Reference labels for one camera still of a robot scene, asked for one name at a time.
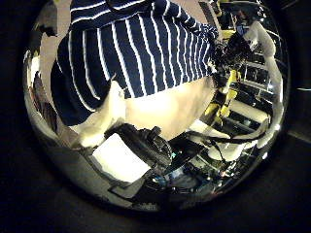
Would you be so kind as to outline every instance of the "yellow object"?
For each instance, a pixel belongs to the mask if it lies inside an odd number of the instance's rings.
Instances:
[[[224,40],[229,40],[230,37],[235,33],[235,30],[229,29],[229,30],[222,30]]]
[[[216,111],[219,108],[220,108],[219,104],[211,103],[211,104],[209,104],[209,106],[205,110],[205,115],[207,116],[209,114],[212,114],[214,111]]]
[[[226,105],[223,105],[222,108],[219,110],[220,112],[220,117],[229,117],[230,115],[230,110],[229,107]]]
[[[225,101],[228,102],[232,99],[235,99],[236,96],[237,96],[237,91],[230,89],[229,92],[227,93],[226,97],[225,97]]]

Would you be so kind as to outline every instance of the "navy blue striped shirt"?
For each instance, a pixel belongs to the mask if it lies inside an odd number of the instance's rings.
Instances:
[[[112,2],[124,10],[143,0]],[[105,1],[73,0],[70,29],[52,68],[56,110],[66,125],[84,122],[103,104],[113,76],[125,98],[206,77],[217,37],[215,27],[168,0],[126,15],[110,11]]]

